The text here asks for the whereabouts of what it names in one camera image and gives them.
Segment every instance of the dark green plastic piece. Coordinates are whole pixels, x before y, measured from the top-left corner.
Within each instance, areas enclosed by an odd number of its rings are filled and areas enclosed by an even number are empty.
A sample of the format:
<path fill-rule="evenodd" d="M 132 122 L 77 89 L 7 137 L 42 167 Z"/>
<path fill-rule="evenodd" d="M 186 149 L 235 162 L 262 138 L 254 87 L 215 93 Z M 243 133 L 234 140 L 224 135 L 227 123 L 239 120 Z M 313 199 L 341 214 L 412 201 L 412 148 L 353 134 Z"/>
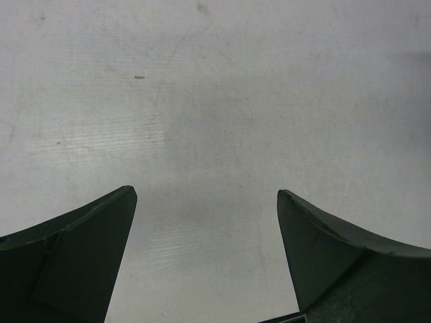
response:
<path fill-rule="evenodd" d="M 305 315 L 294 313 L 279 318 L 272 318 L 261 323 L 306 323 Z"/>
<path fill-rule="evenodd" d="M 373 234 L 288 190 L 279 191 L 277 212 L 298 317 L 308 323 L 431 322 L 431 250 Z"/>
<path fill-rule="evenodd" d="M 103 323 L 136 202 L 124 186 L 0 238 L 0 322 Z"/>

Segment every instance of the scratch mark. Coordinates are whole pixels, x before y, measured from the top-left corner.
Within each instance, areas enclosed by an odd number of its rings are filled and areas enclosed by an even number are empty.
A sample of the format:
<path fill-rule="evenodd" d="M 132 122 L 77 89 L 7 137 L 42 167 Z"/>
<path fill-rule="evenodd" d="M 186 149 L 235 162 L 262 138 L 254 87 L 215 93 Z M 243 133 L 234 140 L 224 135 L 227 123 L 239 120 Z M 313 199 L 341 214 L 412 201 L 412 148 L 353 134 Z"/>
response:
<path fill-rule="evenodd" d="M 267 76 L 268 71 L 269 71 L 269 64 L 268 64 L 268 66 L 267 66 L 267 70 L 265 71 L 265 74 L 263 75 L 263 77 L 266 77 L 266 76 Z"/>
<path fill-rule="evenodd" d="M 106 71 L 106 72 L 116 72 L 116 70 L 112 66 L 110 66 L 109 64 L 107 64 L 105 66 L 104 71 Z"/>
<path fill-rule="evenodd" d="M 176 50 L 178 49 L 178 47 L 181 45 L 181 43 L 187 37 L 187 34 L 189 33 L 189 30 L 191 28 L 191 25 L 192 25 L 192 23 L 190 23 L 190 26 L 187 28 L 184 36 L 181 38 L 181 40 L 178 42 L 178 44 L 175 46 L 174 50 L 172 51 L 172 54 L 169 56 L 168 62 L 167 62 L 166 66 L 164 68 L 164 71 L 163 71 L 162 79 L 160 80 L 160 85 L 159 85 L 159 88 L 157 90 L 156 102 L 154 103 L 154 106 L 157 106 L 157 103 L 159 101 L 160 91 L 162 90 L 162 86 L 163 86 L 163 83 L 164 83 L 164 78 L 166 76 L 166 72 L 168 71 L 170 62 L 171 62 L 172 58 L 174 57 L 174 55 L 175 55 Z"/>
<path fill-rule="evenodd" d="M 258 232 L 258 234 L 257 234 L 257 252 L 259 255 L 259 260 L 261 261 L 261 264 L 262 264 L 264 282 L 265 282 L 265 285 L 268 286 L 267 264 L 265 261 L 265 257 L 263 255 L 262 245 L 263 245 L 262 233 Z"/>
<path fill-rule="evenodd" d="M 43 22 L 45 21 L 45 14 L 43 11 L 41 11 L 37 17 L 32 17 L 32 21 L 38 26 L 38 29 L 40 29 L 43 25 Z"/>
<path fill-rule="evenodd" d="M 245 98 L 245 99 L 247 101 L 248 111 L 250 112 L 250 125 L 253 126 L 253 110 L 251 110 L 251 108 L 250 108 L 250 104 L 249 104 L 250 98 Z"/>
<path fill-rule="evenodd" d="M 314 246 L 316 244 L 317 238 L 319 237 L 319 234 L 316 234 L 316 236 L 314 237 L 313 241 L 312 241 L 312 246 Z"/>
<path fill-rule="evenodd" d="M 71 161 L 69 151 L 71 149 L 76 149 L 76 148 L 86 149 L 89 153 L 95 153 L 96 155 L 99 155 L 102 157 L 109 156 L 111 158 L 114 158 L 114 155 L 107 149 L 94 148 L 87 145 L 82 145 L 81 143 L 70 143 L 66 141 L 64 136 L 61 136 L 61 138 L 63 139 L 63 144 L 64 144 L 63 149 L 65 150 L 65 155 L 69 162 Z"/>
<path fill-rule="evenodd" d="M 242 98 L 222 98 L 222 99 L 212 99 L 214 102 L 241 102 Z"/>
<path fill-rule="evenodd" d="M 245 32 L 244 32 L 244 37 L 247 37 L 248 35 L 248 27 L 250 26 L 250 20 L 251 20 L 251 16 L 248 17 L 246 25 L 245 25 Z"/>
<path fill-rule="evenodd" d="M 333 0 L 331 0 L 331 6 L 332 6 L 332 10 L 334 11 L 335 17 L 337 18 L 337 20 L 339 20 L 338 10 L 337 10 Z"/>
<path fill-rule="evenodd" d="M 415 28 L 419 27 L 420 23 L 420 14 L 415 14 Z"/>
<path fill-rule="evenodd" d="M 9 145 L 11 145 L 13 136 L 15 136 L 16 124 L 12 126 L 11 134 L 9 135 Z"/>
<path fill-rule="evenodd" d="M 355 110 L 358 108 L 358 106 L 359 106 L 359 102 L 356 102 L 354 107 L 350 110 L 349 115 L 352 115 L 355 112 Z"/>
<path fill-rule="evenodd" d="M 312 67 L 312 73 L 314 74 L 314 72 L 316 71 L 317 68 L 317 63 L 319 62 L 319 58 L 320 58 L 321 54 L 318 52 L 316 55 L 316 58 L 314 59 L 314 65 Z"/>
<path fill-rule="evenodd" d="M 135 15 L 132 14 L 132 19 L 133 21 L 141 28 L 143 28 L 143 26 L 141 25 L 141 23 L 136 19 Z"/>

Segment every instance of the scratched white background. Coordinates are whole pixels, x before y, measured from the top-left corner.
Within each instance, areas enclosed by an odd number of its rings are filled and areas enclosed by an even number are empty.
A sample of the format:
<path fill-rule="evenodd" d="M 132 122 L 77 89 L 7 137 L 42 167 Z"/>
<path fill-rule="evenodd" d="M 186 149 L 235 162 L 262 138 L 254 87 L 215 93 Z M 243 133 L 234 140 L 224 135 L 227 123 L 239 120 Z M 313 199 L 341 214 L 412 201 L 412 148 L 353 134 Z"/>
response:
<path fill-rule="evenodd" d="M 4 0 L 0 33 L 0 236 L 139 195 L 107 322 L 295 312 L 280 188 L 431 248 L 429 0 Z"/>

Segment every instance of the dark green metal part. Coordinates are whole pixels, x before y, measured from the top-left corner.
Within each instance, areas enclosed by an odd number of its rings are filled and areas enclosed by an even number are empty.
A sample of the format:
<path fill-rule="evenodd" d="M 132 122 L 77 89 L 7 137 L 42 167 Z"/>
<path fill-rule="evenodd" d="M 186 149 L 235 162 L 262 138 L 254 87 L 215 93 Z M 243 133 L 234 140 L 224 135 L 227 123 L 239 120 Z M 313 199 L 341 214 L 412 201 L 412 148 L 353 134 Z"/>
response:
<path fill-rule="evenodd" d="M 124 186 L 0 238 L 0 322 L 102 323 L 136 202 Z"/>

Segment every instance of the white wall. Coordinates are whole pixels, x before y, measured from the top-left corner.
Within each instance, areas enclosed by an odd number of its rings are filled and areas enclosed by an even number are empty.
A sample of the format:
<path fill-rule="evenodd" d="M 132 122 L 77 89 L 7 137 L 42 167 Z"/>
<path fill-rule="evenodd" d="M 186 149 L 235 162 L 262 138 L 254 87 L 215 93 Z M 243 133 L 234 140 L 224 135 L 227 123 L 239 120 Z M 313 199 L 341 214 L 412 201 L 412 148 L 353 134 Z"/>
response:
<path fill-rule="evenodd" d="M 0 236 L 139 195 L 107 322 L 296 311 L 280 188 L 431 248 L 428 0 L 4 0 L 0 31 Z"/>

